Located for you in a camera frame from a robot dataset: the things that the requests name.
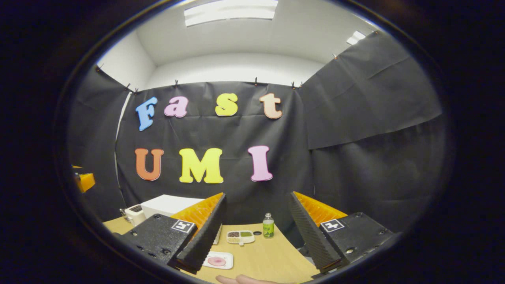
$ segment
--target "white plate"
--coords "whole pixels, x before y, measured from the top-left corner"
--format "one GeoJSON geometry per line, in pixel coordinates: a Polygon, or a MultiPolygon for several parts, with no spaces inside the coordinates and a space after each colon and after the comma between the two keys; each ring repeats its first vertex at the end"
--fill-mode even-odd
{"type": "Polygon", "coordinates": [[[205,261],[202,265],[207,266],[207,267],[217,268],[217,269],[231,269],[233,267],[233,255],[230,253],[221,253],[221,252],[210,251],[209,254],[207,254],[207,257],[205,258],[205,261]],[[222,258],[226,262],[224,265],[221,265],[221,266],[212,265],[209,263],[209,259],[212,257],[222,258]]]}

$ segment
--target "human hand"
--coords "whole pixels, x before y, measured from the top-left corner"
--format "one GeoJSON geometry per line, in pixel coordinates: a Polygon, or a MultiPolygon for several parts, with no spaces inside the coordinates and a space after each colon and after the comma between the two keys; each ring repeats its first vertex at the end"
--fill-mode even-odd
{"type": "Polygon", "coordinates": [[[277,283],[273,281],[257,280],[245,275],[239,275],[235,279],[224,277],[221,275],[216,276],[216,280],[222,284],[294,284],[294,283],[277,283]]]}

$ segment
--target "black fabric curtain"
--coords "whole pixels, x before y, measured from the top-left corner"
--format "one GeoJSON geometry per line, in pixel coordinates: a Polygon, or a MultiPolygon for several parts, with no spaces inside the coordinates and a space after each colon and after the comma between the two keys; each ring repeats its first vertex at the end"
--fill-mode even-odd
{"type": "Polygon", "coordinates": [[[393,38],[372,33],[300,90],[316,199],[393,231],[433,197],[446,120],[434,86],[393,38]]]}
{"type": "Polygon", "coordinates": [[[70,162],[93,173],[95,185],[83,193],[102,221],[120,217],[125,203],[116,178],[114,150],[121,109],[128,91],[92,68],[78,87],[69,117],[70,162]]]}
{"type": "Polygon", "coordinates": [[[134,205],[163,194],[190,198],[207,198],[224,192],[228,210],[225,224],[261,223],[265,213],[272,213],[276,225],[296,246],[303,244],[295,228],[286,201],[287,193],[297,191],[313,196],[310,152],[301,99],[288,86],[241,82],[182,84],[155,88],[133,96],[121,121],[116,148],[120,184],[127,205],[134,205]],[[216,99],[223,93],[238,97],[238,111],[233,116],[218,116],[216,99]],[[260,97],[273,93],[281,100],[278,119],[265,115],[260,97]],[[169,100],[183,96],[189,100],[184,117],[167,116],[164,109],[169,100]],[[153,123],[143,131],[135,109],[151,98],[153,123]],[[248,148],[268,146],[268,169],[273,178],[251,180],[253,159],[248,148]],[[153,170],[151,150],[161,149],[161,175],[154,181],[144,180],[136,173],[135,149],[149,151],[146,170],[153,170]],[[181,149],[194,149],[201,160],[209,148],[223,151],[219,166],[223,183],[210,184],[194,180],[179,181],[182,171],[181,149]]]}

